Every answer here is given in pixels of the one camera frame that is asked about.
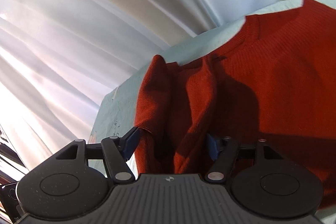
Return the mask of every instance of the black device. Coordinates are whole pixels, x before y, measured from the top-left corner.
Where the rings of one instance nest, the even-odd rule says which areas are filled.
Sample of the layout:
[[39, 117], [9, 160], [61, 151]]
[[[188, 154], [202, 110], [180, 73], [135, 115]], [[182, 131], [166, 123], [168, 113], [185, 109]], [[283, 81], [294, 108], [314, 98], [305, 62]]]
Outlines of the black device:
[[2, 185], [0, 188], [0, 200], [9, 216], [10, 220], [15, 223], [23, 215], [23, 211], [16, 197], [17, 182]]
[[[124, 137], [100, 144], [75, 140], [41, 163], [16, 186], [26, 213], [20, 224], [318, 224], [323, 196], [313, 173], [274, 151], [264, 139], [243, 145], [230, 137], [207, 136], [214, 160], [199, 174], [140, 174], [126, 162], [140, 139], [132, 128]], [[88, 167], [104, 162], [107, 178]], [[232, 176], [235, 162], [253, 166]]]

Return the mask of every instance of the knit fabric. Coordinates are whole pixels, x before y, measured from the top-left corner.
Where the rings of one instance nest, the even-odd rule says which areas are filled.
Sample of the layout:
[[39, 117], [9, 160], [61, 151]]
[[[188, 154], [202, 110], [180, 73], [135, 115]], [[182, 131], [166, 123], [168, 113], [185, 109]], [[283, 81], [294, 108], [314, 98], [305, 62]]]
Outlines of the knit fabric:
[[139, 173], [204, 174], [207, 133], [265, 138], [322, 180], [322, 206], [336, 203], [336, 10], [304, 0], [247, 16], [229, 42], [189, 64], [156, 55], [135, 125]]

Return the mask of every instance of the ribbed plastic surface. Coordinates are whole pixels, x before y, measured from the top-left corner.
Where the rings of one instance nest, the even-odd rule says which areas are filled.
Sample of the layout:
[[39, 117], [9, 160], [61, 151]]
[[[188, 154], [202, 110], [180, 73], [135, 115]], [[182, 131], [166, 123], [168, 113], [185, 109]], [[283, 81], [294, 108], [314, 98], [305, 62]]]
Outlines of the ribbed plastic surface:
[[318, 224], [307, 216], [273, 221], [239, 207], [221, 185], [203, 182], [197, 174], [141, 175], [119, 185], [107, 201], [86, 216], [68, 221], [45, 221], [26, 216], [20, 224]]

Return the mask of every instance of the metal rivet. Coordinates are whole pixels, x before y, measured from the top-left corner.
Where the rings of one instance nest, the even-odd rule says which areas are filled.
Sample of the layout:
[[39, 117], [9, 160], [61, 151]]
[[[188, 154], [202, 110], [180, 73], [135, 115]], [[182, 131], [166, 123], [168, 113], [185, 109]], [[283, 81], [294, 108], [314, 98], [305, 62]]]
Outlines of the metal rivet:
[[120, 172], [115, 175], [117, 180], [129, 180], [131, 177], [132, 175], [128, 172]]
[[208, 178], [211, 180], [222, 180], [224, 178], [224, 174], [221, 172], [211, 172], [208, 174]]

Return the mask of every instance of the bed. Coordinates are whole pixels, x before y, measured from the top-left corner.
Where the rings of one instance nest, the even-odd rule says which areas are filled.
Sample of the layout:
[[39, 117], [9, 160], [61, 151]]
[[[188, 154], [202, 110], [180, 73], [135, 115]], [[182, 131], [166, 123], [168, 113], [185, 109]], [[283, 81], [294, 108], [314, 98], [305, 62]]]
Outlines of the bed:
[[[336, 0], [317, 1], [336, 9]], [[288, 10], [299, 7], [301, 2], [302, 0], [278, 0], [270, 6], [257, 10], [253, 14]], [[239, 31], [243, 23], [244, 18], [241, 18], [231, 24], [204, 32], [163, 51], [161, 55], [166, 62], [176, 61], [179, 64], [189, 63], [226, 43]], [[89, 139], [90, 143], [100, 142], [109, 136], [121, 137], [133, 127], [137, 94], [147, 67], [148, 65], [141, 68], [122, 85], [105, 96], [93, 125]], [[137, 174], [134, 157], [128, 161], [128, 165], [132, 171]], [[90, 166], [104, 173], [104, 166], [101, 161], [92, 161], [90, 162]], [[336, 207], [320, 210], [316, 216], [324, 223], [334, 224], [336, 223]]]

